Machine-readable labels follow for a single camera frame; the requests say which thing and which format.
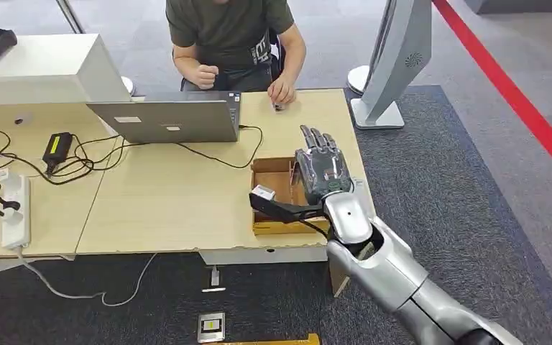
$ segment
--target fist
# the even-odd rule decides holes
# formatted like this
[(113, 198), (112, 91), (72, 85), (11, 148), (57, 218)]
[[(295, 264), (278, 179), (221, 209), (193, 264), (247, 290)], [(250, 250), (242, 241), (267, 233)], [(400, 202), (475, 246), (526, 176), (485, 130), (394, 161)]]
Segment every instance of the fist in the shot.
[(267, 95), (273, 103), (289, 104), (295, 100), (295, 87), (293, 87), (293, 83), (281, 75), (267, 88)]
[(219, 74), (217, 66), (199, 65), (195, 69), (192, 83), (196, 84), (202, 90), (208, 90), (215, 86), (215, 78)]

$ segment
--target red stripe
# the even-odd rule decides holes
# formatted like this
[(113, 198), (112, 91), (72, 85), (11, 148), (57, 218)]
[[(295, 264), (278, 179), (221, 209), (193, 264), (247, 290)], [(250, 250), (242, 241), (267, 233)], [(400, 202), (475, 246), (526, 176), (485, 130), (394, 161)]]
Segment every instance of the red stripe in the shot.
[(475, 62), (477, 62), (477, 65), (484, 71), (485, 75), (498, 89), (507, 103), (511, 105), (511, 108), (522, 119), (530, 132), (534, 134), (536, 139), (552, 156), (552, 126), (549, 122), (502, 70), (484, 45), (477, 39), (477, 36), (473, 34), (460, 16), (451, 8), (447, 0), (433, 0), (433, 3), (456, 36), (458, 36), (462, 45), (464, 45)]

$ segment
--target speaker grille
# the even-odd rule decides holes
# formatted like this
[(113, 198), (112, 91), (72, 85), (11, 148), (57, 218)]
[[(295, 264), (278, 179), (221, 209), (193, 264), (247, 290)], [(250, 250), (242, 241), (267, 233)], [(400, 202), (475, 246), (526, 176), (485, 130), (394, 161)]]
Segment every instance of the speaker grille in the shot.
[(415, 67), (422, 63), (422, 54), (419, 52), (412, 52), (410, 56), (405, 59), (405, 66), (408, 68)]

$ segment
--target robotic arm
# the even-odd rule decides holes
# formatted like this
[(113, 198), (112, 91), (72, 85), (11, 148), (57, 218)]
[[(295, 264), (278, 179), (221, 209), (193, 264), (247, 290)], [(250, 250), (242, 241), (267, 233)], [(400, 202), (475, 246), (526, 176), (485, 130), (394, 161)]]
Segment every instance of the robotic arm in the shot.
[[(290, 223), (325, 216), (329, 260), (342, 267), (380, 307), (393, 314), (421, 345), (518, 345), (517, 338), (456, 302), (428, 279), (411, 248), (378, 217), (369, 218), (357, 197), (346, 161), (333, 138), (301, 127), (307, 149), (295, 152), (309, 206), (293, 206), (250, 193), (251, 206)], [(356, 254), (369, 243), (375, 253)]]

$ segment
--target wooden desk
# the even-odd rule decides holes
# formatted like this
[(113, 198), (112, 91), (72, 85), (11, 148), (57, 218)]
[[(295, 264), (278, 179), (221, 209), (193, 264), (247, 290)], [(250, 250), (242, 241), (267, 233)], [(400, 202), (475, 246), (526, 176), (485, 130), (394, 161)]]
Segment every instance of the wooden desk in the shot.
[[(16, 125), (16, 119), (24, 121)], [(82, 141), (107, 136), (96, 115), (84, 104), (0, 106), (0, 130), (11, 137), (7, 152), (16, 153), (40, 167), (45, 167), (41, 157), (53, 133), (75, 133)], [(5, 142), (6, 138), (0, 135), (0, 149)], [(103, 157), (113, 145), (113, 142), (88, 145), (88, 155)], [(22, 163), (10, 167), (27, 176), (37, 174)], [(93, 172), (61, 186), (51, 185), (41, 177), (31, 179), (31, 244), (24, 250), (25, 255), (75, 253), (102, 176), (101, 172)], [(1, 248), (0, 220), (0, 257), (10, 256), (10, 251)]]
[[(301, 91), (276, 113), (265, 93), (242, 96), (241, 124), (259, 126), (257, 157), (290, 157), (305, 146), (301, 124), (335, 138), (351, 174), (366, 180), (342, 90)], [(241, 131), (237, 143), (192, 148), (243, 165), (259, 133)], [(250, 168), (237, 170), (171, 144), (132, 147), (105, 173), (81, 236), (78, 254), (195, 252), (207, 249), (321, 247), (318, 234), (255, 236), (248, 200)]]

